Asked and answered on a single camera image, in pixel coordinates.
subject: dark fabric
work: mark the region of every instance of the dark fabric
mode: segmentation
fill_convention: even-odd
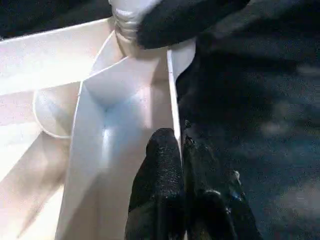
[[[127,240],[181,240],[186,231],[180,152],[170,128],[157,130],[136,174],[125,228]]]
[[[12,38],[110,16],[108,0],[3,0],[0,36]]]
[[[265,240],[320,239],[320,74],[302,66],[198,49],[176,83],[182,130],[239,171]]]

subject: gloved hand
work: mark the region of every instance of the gloved hand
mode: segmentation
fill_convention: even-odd
[[[182,240],[186,229],[190,240],[262,239],[237,173],[213,147],[187,129],[183,176],[173,130],[152,135],[133,181],[125,239]]]
[[[186,232],[185,191],[178,143],[170,128],[157,130],[135,176],[126,240],[182,240]]]
[[[250,0],[161,0],[143,17],[137,42],[146,49],[191,39]]]

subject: dark background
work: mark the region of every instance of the dark background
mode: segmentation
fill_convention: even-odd
[[[0,36],[12,38],[111,15],[108,0],[2,0]]]

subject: white plastic part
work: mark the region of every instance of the white plastic part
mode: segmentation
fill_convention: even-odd
[[[78,102],[71,134],[69,164],[66,164],[69,141],[54,139],[44,132],[39,134],[40,130],[37,127],[38,133],[30,140],[25,149],[26,152],[22,152],[21,156],[17,157],[16,163],[0,181],[0,201],[2,201],[0,202],[0,221],[1,224],[5,223],[0,226],[0,239],[3,239],[2,236],[5,236],[6,240],[17,238],[34,240],[35,236],[39,238],[43,236],[42,240],[54,239],[52,229],[57,224],[56,217],[61,201],[60,197],[55,196],[61,196],[62,191],[57,179],[62,179],[61,176],[64,175],[67,166],[67,178],[55,239],[123,239],[132,182],[144,159],[145,147],[150,136],[158,128],[167,127],[173,128],[177,141],[180,140],[175,81],[194,57],[194,41],[187,41],[181,44],[181,47],[174,46],[169,50],[163,48],[138,51],[135,57],[123,58],[124,51],[119,47],[119,40],[113,32],[113,27],[107,29],[110,35],[108,34],[99,42],[96,41],[101,39],[102,33],[92,30],[101,27],[104,34],[106,23],[109,25],[110,19],[17,38],[7,41],[5,45],[0,43],[0,50],[6,51],[12,51],[13,46],[20,49],[19,46],[30,45],[30,48],[25,46],[23,54],[12,51],[11,54],[0,55],[1,63],[5,63],[0,66],[0,69],[4,70],[0,72],[3,77],[0,87],[4,86],[4,93],[16,93],[19,96],[23,96],[19,92],[21,90],[40,90],[35,94],[34,105],[40,102],[37,101],[39,93],[42,97],[44,96],[44,102],[48,102],[50,97],[50,104],[44,104],[39,109],[35,107],[34,112],[38,118],[46,112],[41,115],[44,116],[44,122],[43,119],[38,119],[38,122],[52,136],[63,138],[68,136],[59,132],[55,134],[55,128],[48,131],[45,127],[48,119],[51,123],[59,119],[60,114],[53,114],[59,113],[56,106],[60,105],[60,108],[68,109],[64,104],[66,94],[62,94],[62,85],[71,86],[73,84],[70,83],[78,81],[74,83],[76,87],[71,90],[74,91],[80,84],[79,94],[75,94]],[[84,37],[85,44],[82,45],[84,49],[78,48],[79,55],[73,55],[63,62],[66,65],[60,65],[59,61],[68,57],[63,52],[68,52],[68,47],[76,51],[73,45],[79,46],[76,42],[82,38],[81,28],[84,33],[88,31],[91,33],[90,38],[86,35]],[[63,35],[69,36],[68,44],[63,37],[51,37],[54,34],[60,36],[61,31],[66,31]],[[54,48],[49,51],[50,54],[45,57],[38,55],[41,51],[35,50],[36,47],[31,44],[31,39],[36,43],[45,40],[41,47],[42,51],[51,49],[44,47],[47,44],[53,44],[54,40],[56,43],[52,45]],[[92,52],[88,51],[91,47],[94,48]],[[28,53],[32,51],[36,54],[30,58]],[[55,54],[51,54],[53,52],[59,53],[57,58]],[[17,57],[24,59],[19,61],[18,65],[10,66]],[[87,62],[89,70],[83,71],[81,64],[72,67],[71,60],[77,61],[77,58],[90,58]],[[28,71],[32,69],[32,64],[29,61],[36,63],[43,61],[43,65],[49,70],[46,74],[42,71],[34,71],[33,76],[36,81],[31,82]],[[15,68],[15,72],[7,71],[10,68]],[[60,69],[68,69],[69,75],[60,74]],[[16,81],[21,85],[14,87],[10,81]],[[33,126],[37,126],[36,120],[30,113],[32,112],[32,95],[32,92],[28,93],[28,110],[22,111],[21,114],[22,119],[30,118]],[[1,112],[6,113],[8,110],[0,109]],[[13,120],[18,119],[15,114],[12,114],[3,119],[3,122],[11,125]],[[70,126],[72,117],[67,119]],[[26,135],[25,128],[20,131],[21,135]],[[24,188],[18,188],[21,185],[26,186],[28,193],[23,192]],[[55,191],[56,194],[52,198],[54,204],[51,204],[49,197]],[[44,230],[42,221],[48,224],[47,234],[41,231]]]
[[[192,61],[195,42],[184,44],[184,51],[141,51],[82,83],[56,240],[124,239],[149,138],[172,128],[180,142],[175,81]],[[178,56],[187,60],[177,64]]]
[[[114,30],[113,18],[0,42],[0,95],[82,81]]]
[[[34,92],[33,113],[41,129],[58,139],[71,137],[80,82]]]

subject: plastic compartment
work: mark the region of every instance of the plastic compartment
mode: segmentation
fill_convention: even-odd
[[[149,137],[167,127],[180,138],[175,79],[194,41],[124,58],[109,18],[6,40],[0,52],[0,239],[123,239]],[[80,85],[69,163],[70,140],[32,114],[34,90],[66,84]]]
[[[62,108],[61,96],[74,92],[74,110],[80,81],[124,57],[113,24],[108,18],[0,42],[0,239],[55,238],[70,140],[42,131],[49,132],[33,114],[33,91]],[[60,117],[58,108],[39,108],[51,123]]]
[[[32,92],[0,96],[0,239],[4,240],[22,237],[41,215],[40,209],[64,183],[69,158],[68,142],[41,131],[32,99]],[[61,201],[61,197],[54,201],[59,205],[56,212]],[[53,239],[48,230],[57,227],[58,214],[44,221],[37,232]]]
[[[56,240],[124,239],[132,183],[150,136],[173,128],[180,140],[175,79],[194,51],[193,41],[142,51],[82,84]],[[184,64],[177,64],[181,55]]]

